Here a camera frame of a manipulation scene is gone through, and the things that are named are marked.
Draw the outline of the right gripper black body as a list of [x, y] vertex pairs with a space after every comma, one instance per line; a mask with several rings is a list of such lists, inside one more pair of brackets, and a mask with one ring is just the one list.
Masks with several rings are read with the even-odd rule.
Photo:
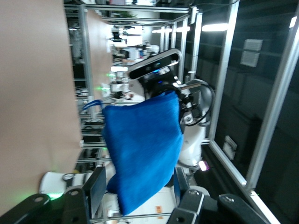
[[150, 73], [141, 77], [139, 83], [143, 88], [145, 99], [156, 97], [167, 91], [175, 91], [176, 93], [181, 91], [173, 71], [164, 74]]

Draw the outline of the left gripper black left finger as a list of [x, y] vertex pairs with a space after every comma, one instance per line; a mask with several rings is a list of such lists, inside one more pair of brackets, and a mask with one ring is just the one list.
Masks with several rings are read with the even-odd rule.
[[34, 194], [0, 217], [2, 224], [89, 224], [106, 191], [106, 169], [97, 167], [86, 183], [70, 187], [57, 199]]

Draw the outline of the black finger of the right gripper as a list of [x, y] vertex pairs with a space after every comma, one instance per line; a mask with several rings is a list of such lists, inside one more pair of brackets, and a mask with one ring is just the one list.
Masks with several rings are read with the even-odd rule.
[[198, 125], [203, 120], [201, 92], [182, 90], [179, 94], [179, 119], [181, 127]]

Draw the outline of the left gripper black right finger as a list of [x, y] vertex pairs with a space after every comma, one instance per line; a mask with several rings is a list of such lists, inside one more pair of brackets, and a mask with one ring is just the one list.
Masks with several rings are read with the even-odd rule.
[[241, 197], [222, 194], [218, 199], [191, 188], [183, 169], [174, 169], [174, 193], [177, 206], [169, 224], [267, 224]]

